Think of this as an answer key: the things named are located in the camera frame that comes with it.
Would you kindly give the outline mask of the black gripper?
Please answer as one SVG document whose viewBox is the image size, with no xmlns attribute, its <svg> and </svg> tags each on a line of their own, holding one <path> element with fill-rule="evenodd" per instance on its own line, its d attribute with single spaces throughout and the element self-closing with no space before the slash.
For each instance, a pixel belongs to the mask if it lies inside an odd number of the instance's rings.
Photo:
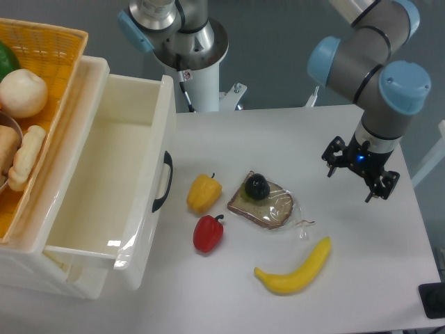
<svg viewBox="0 0 445 334">
<path fill-rule="evenodd" d="M 354 134 L 346 146 L 343 139 L 336 136 L 321 156 L 329 168 L 328 177 L 332 177 L 337 168 L 347 166 L 364 179 L 369 188 L 365 202 L 369 202 L 372 198 L 387 200 L 399 181 L 399 173 L 385 170 L 385 164 L 394 149 L 385 149 L 385 152 L 382 152 L 377 148 L 376 152 L 372 144 L 370 140 L 359 140 Z"/>
</svg>

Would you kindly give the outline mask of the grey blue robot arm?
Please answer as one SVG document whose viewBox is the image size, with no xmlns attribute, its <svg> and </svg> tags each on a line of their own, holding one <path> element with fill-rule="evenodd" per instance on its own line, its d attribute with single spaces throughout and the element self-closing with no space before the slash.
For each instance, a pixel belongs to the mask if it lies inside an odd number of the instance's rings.
<svg viewBox="0 0 445 334">
<path fill-rule="evenodd" d="M 420 65 L 392 61 L 391 56 L 416 33 L 420 14 L 411 1 L 332 1 L 353 28 L 346 40 L 333 36 L 314 48 L 307 72 L 363 110 L 346 143 L 336 136 L 322 160 L 333 175 L 347 168 L 361 177 L 369 198 L 388 199 L 399 173 L 385 164 L 421 111 L 432 83 Z"/>
</svg>

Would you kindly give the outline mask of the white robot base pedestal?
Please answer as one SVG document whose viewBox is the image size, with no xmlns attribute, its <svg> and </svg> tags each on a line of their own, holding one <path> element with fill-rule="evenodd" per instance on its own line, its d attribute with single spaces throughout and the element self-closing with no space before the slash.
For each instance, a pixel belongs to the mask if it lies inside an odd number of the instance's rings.
<svg viewBox="0 0 445 334">
<path fill-rule="evenodd" d="M 207 1 L 130 1 L 117 20 L 133 47 L 153 53 L 173 79 L 178 112 L 241 110 L 245 85 L 220 90 L 220 63 L 229 38 L 209 17 Z"/>
</svg>

